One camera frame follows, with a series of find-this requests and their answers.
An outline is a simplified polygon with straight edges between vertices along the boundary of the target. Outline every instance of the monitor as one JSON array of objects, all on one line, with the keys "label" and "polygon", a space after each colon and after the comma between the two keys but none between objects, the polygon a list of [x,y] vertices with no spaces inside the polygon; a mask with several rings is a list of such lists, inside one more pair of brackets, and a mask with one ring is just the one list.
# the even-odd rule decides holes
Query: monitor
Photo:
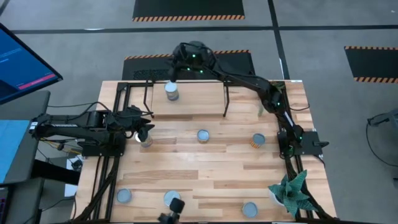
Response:
[{"label": "monitor", "polygon": [[62,76],[0,23],[0,105],[62,80]]}]

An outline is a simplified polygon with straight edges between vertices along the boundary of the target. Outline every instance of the can lid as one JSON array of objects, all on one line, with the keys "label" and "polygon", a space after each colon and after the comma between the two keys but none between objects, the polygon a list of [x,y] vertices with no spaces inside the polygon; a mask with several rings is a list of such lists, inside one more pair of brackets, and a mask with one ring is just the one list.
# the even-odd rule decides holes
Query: can lid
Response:
[{"label": "can lid", "polygon": [[258,213],[257,205],[253,202],[248,202],[243,205],[243,214],[248,218],[256,217]]},{"label": "can lid", "polygon": [[170,206],[170,204],[172,203],[173,198],[181,199],[181,196],[175,190],[170,190],[170,191],[166,192],[166,194],[164,194],[164,198],[163,198],[164,203],[167,206]]},{"label": "can lid", "polygon": [[254,134],[253,135],[253,141],[256,144],[265,144],[266,143],[266,137],[263,136],[262,134]]},{"label": "can lid", "polygon": [[174,83],[174,82],[168,82],[168,83],[166,83],[166,85],[164,85],[164,89],[167,92],[171,92],[172,93],[172,92],[177,90],[177,84]]},{"label": "can lid", "polygon": [[198,131],[198,139],[202,141],[209,140],[209,132],[207,130],[199,130]]},{"label": "can lid", "polygon": [[116,199],[120,203],[129,203],[131,201],[131,192],[129,189],[120,189],[116,195]]}]

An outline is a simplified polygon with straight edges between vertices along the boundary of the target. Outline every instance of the yellow black hazard stripe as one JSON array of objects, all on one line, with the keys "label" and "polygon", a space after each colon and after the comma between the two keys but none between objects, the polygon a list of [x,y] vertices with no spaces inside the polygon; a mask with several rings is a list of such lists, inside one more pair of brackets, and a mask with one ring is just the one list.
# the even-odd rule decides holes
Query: yellow black hazard stripe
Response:
[{"label": "yellow black hazard stripe", "polygon": [[358,50],[398,50],[398,47],[361,47],[361,46],[345,46],[344,49],[358,49]]},{"label": "yellow black hazard stripe", "polygon": [[165,21],[205,21],[205,20],[242,20],[243,15],[215,15],[215,16],[150,16],[134,17],[133,22],[165,22]]},{"label": "yellow black hazard stripe", "polygon": [[[214,54],[235,54],[235,53],[250,53],[250,50],[215,50]],[[125,57],[124,60],[139,59],[139,58],[162,58],[171,57],[171,54],[157,54],[157,55],[137,55]]]},{"label": "yellow black hazard stripe", "polygon": [[378,78],[378,77],[354,77],[357,82],[370,83],[398,83],[398,78]]}]

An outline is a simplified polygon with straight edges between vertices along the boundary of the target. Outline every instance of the black floor mat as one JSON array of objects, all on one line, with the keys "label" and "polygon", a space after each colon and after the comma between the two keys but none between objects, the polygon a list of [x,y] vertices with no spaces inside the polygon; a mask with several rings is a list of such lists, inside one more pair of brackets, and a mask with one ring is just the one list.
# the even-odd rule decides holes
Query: black floor mat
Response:
[{"label": "black floor mat", "polygon": [[134,22],[244,19],[242,0],[136,0]]},{"label": "black floor mat", "polygon": [[[229,72],[255,75],[251,54],[248,50],[215,51],[224,69]],[[140,55],[126,57],[123,66],[123,80],[169,80],[167,74],[171,55]],[[208,72],[195,73],[184,71],[178,75],[179,80],[214,80]]]},{"label": "black floor mat", "polygon": [[345,52],[355,81],[398,83],[398,48],[346,46]]}]

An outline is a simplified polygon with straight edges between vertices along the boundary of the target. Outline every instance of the white pot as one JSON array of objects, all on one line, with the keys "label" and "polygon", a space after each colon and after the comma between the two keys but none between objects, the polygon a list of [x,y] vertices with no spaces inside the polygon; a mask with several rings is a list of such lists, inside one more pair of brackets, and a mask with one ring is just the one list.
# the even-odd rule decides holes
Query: white pot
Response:
[{"label": "white pot", "polygon": [[268,192],[269,192],[269,198],[276,204],[276,205],[280,205],[280,206],[285,206],[283,203],[280,203],[277,199],[276,199],[276,196],[275,196],[275,194],[274,193],[272,193],[272,191],[270,191],[269,189],[268,189]]}]

